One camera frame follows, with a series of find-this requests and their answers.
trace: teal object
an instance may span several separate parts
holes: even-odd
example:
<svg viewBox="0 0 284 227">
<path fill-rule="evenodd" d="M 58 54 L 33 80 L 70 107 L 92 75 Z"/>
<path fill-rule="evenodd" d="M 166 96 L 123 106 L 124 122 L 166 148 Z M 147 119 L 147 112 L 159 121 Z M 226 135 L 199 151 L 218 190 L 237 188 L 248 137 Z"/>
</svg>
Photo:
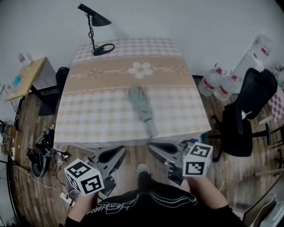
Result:
<svg viewBox="0 0 284 227">
<path fill-rule="evenodd" d="M 23 76 L 17 75 L 12 83 L 14 87 L 18 87 L 21 84 Z"/>
</svg>

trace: desk leg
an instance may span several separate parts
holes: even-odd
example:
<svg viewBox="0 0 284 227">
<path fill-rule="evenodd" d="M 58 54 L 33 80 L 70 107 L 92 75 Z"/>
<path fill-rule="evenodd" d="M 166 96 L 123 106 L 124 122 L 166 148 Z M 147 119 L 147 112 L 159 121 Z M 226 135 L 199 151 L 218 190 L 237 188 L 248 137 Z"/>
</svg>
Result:
<svg viewBox="0 0 284 227">
<path fill-rule="evenodd" d="M 31 91 L 43 102 L 40 106 L 39 116 L 54 115 L 59 98 L 59 93 L 43 96 L 33 85 Z"/>
</svg>

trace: flower pattern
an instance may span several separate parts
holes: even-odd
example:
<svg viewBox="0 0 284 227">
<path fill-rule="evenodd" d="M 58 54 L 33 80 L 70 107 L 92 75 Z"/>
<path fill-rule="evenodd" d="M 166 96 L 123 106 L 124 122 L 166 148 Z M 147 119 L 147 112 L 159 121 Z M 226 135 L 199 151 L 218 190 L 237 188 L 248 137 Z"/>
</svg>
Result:
<svg viewBox="0 0 284 227">
<path fill-rule="evenodd" d="M 133 63 L 133 68 L 128 69 L 130 74 L 135 74 L 135 77 L 138 79 L 142 79 L 144 75 L 151 75 L 153 74 L 153 70 L 149 69 L 150 64 L 145 62 L 142 65 L 139 62 Z"/>
</svg>

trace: black desk lamp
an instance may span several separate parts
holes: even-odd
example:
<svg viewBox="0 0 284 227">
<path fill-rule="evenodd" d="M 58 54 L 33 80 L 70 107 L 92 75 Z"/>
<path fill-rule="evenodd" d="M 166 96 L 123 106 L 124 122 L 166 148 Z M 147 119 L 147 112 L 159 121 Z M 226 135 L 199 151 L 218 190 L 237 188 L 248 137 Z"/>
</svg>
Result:
<svg viewBox="0 0 284 227">
<path fill-rule="evenodd" d="M 106 26 L 106 25 L 111 24 L 111 21 L 109 21 L 107 18 L 103 17 L 102 15 L 98 14 L 94 10 L 90 9 L 89 7 L 85 6 L 84 4 L 80 4 L 78 6 L 78 9 L 84 11 L 85 15 L 88 18 L 88 23 L 89 23 L 89 28 L 90 28 L 89 37 L 93 45 L 92 54 L 94 56 L 99 56 L 99 55 L 104 55 L 106 53 L 113 51 L 115 48 L 115 45 L 113 45 L 112 43 L 107 43 L 100 47 L 96 46 L 95 41 L 94 41 L 94 31 L 93 31 L 93 26 L 95 27 Z M 106 46 L 112 46 L 112 48 L 109 50 L 105 50 Z"/>
</svg>

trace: power outlet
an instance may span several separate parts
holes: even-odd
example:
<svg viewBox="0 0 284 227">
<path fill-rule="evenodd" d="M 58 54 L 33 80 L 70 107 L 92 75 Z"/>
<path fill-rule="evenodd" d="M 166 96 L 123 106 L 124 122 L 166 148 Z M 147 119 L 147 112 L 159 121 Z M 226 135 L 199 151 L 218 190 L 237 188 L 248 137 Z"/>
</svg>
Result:
<svg viewBox="0 0 284 227">
<path fill-rule="evenodd" d="M 60 198 L 63 199 L 68 205 L 72 204 L 75 205 L 75 201 L 71 199 L 68 195 L 64 194 L 63 192 L 60 194 Z"/>
<path fill-rule="evenodd" d="M 15 161 L 15 151 L 16 151 L 15 148 L 12 147 L 11 148 L 11 158 L 12 158 L 13 161 Z"/>
</svg>

